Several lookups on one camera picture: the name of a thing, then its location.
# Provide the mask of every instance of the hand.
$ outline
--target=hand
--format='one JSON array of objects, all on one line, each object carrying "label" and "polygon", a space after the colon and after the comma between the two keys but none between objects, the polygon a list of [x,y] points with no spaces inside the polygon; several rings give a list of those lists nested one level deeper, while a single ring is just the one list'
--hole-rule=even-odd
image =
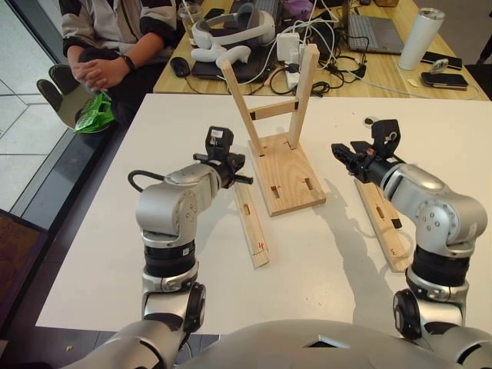
[{"label": "hand", "polygon": [[96,65],[96,60],[87,61],[86,63],[74,63],[70,66],[71,73],[80,83],[85,83],[86,75]]},{"label": "hand", "polygon": [[92,91],[107,91],[108,88],[118,85],[130,72],[123,58],[95,59],[93,62],[94,64],[90,67],[83,66],[81,69],[81,75],[85,77],[85,84]]}]

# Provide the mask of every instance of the smartphone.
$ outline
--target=smartphone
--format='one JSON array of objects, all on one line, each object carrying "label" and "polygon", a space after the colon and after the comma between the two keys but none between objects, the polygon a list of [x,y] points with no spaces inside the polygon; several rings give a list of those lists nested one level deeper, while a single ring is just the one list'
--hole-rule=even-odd
[{"label": "smartphone", "polygon": [[219,15],[223,15],[225,12],[224,9],[220,9],[220,8],[212,8],[208,11],[208,13],[206,14],[206,16],[204,17],[205,21],[207,21],[208,19],[212,19],[212,18],[215,18],[215,17],[218,17]]},{"label": "smartphone", "polygon": [[456,88],[464,90],[468,86],[468,82],[465,81],[462,75],[452,75],[448,73],[437,73],[433,75],[431,73],[422,73],[422,81],[428,86],[438,88]]},{"label": "smartphone", "polygon": [[460,71],[463,68],[463,61],[460,58],[455,58],[454,56],[442,55],[435,52],[426,52],[422,57],[421,62],[427,64],[433,64],[436,60],[439,59],[447,59],[448,68],[456,69],[457,71]]}]

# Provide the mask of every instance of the vr headset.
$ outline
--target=vr headset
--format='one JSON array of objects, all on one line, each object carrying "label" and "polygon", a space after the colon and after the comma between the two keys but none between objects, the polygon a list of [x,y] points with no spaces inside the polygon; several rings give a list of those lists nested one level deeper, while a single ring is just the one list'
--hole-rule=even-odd
[{"label": "vr headset", "polygon": [[[211,27],[225,22],[236,22],[238,32],[233,35],[215,37]],[[257,10],[253,4],[243,4],[237,13],[219,15],[207,21],[199,21],[191,28],[193,39],[199,48],[209,49],[213,44],[230,45],[246,41],[250,48],[266,45],[275,38],[275,23],[272,16]]]}]

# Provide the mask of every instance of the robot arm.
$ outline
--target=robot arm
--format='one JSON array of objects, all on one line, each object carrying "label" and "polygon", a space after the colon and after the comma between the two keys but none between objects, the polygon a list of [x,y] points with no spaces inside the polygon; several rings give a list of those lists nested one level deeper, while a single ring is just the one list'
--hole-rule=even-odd
[{"label": "robot arm", "polygon": [[381,188],[415,224],[414,259],[406,270],[409,288],[394,296],[395,327],[404,337],[456,361],[477,342],[487,342],[490,360],[490,335],[463,327],[470,257],[487,226],[484,207],[394,155],[400,141],[396,120],[375,122],[372,137],[372,145],[351,142],[355,152],[342,144],[331,149],[351,175]]},{"label": "robot arm", "polygon": [[[244,155],[229,152],[234,139],[226,128],[210,127],[200,163],[161,177],[134,171],[128,180],[141,192],[136,218],[145,246],[142,320],[128,325],[70,369],[173,366],[176,355],[204,318],[205,287],[197,282],[194,237],[198,215],[221,188],[252,178],[236,175]],[[161,179],[145,190],[133,181],[145,174]]]}]

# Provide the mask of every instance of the desk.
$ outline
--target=desk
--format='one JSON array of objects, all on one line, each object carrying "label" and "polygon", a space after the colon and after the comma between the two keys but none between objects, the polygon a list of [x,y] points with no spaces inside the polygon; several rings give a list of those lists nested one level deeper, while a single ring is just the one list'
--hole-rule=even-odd
[{"label": "desk", "polygon": [[[248,96],[249,106],[286,98]],[[178,106],[192,106],[177,109]],[[217,119],[218,111],[222,119]],[[228,334],[262,321],[287,318],[354,321],[390,334],[393,293],[403,274],[388,270],[353,178],[333,158],[329,144],[371,139],[367,116],[397,118],[405,160],[474,196],[492,214],[492,104],[383,98],[311,98],[301,143],[327,193],[326,204],[269,218],[258,182],[252,193],[271,262],[253,269],[232,191],[222,190],[198,219],[198,280],[207,287],[205,323],[199,333]],[[135,221],[138,192],[129,171],[167,174],[204,152],[210,125],[234,132],[231,151],[246,155],[248,134],[231,96],[147,95],[78,231],[48,296],[38,325],[117,331],[140,318],[144,247]],[[289,119],[257,124],[260,135],[287,131]],[[145,185],[143,178],[139,183]],[[402,218],[404,245],[414,228]],[[467,324],[492,331],[491,226],[477,240],[468,281]]]},{"label": "desk", "polygon": [[[231,7],[231,0],[205,0],[202,8],[204,14],[208,12],[210,8],[225,8]],[[400,37],[405,41],[410,34],[411,26],[414,22],[414,18],[417,14],[418,7],[414,4],[413,0],[400,0],[400,3],[396,8],[380,8],[371,3],[369,6],[360,7],[359,12],[362,15],[371,15],[382,18],[392,18],[397,26]],[[430,51],[441,53],[444,55],[454,55],[453,51],[444,42],[439,35],[434,39],[429,47]],[[361,54],[357,52],[343,52],[344,55],[351,55],[355,58],[361,58]],[[188,41],[188,37],[183,37],[178,47],[176,48],[173,56],[181,56],[188,60],[190,66],[194,64],[194,60],[191,59],[191,46]],[[453,91],[444,90],[438,88],[426,88],[421,82],[421,72],[428,71],[429,65],[420,63],[413,71],[404,71],[399,69],[397,61],[399,55],[384,55],[384,54],[367,54],[367,73],[365,80],[371,81],[378,85],[396,88],[401,91],[412,92],[414,94],[425,95],[431,98],[452,98],[452,99],[467,99],[476,95],[474,88],[468,88],[468,91]],[[353,69],[354,64],[350,61],[340,60],[340,68]],[[487,96],[481,91],[478,84],[475,82],[470,73],[463,68],[461,71],[448,70],[449,73],[460,73],[472,85],[476,85],[480,91],[476,100],[488,101]],[[414,87],[408,81],[414,80],[420,87]],[[317,71],[314,76],[315,81],[327,81],[333,86],[339,85],[340,80],[333,75],[330,75],[327,71]],[[223,94],[226,95],[227,89],[224,82],[221,81],[209,81],[190,77],[189,81],[191,85],[204,94]],[[253,84],[250,86],[241,86],[241,92],[247,95],[251,92],[251,89],[259,87],[259,84]],[[274,86],[277,91],[287,91],[287,83],[284,76],[278,76],[274,80]],[[171,66],[167,65],[162,72],[161,77],[158,79],[154,86],[155,93],[175,93],[186,92],[193,93],[188,87],[186,81],[183,78],[178,78],[173,73]],[[256,95],[273,95],[269,87],[263,87],[256,92]],[[404,95],[397,92],[384,90],[374,86],[367,85],[363,82],[355,82],[351,85],[346,84],[343,88],[332,90],[328,93],[328,96],[346,96],[346,97],[389,97],[389,98],[407,98],[409,95]]]}]

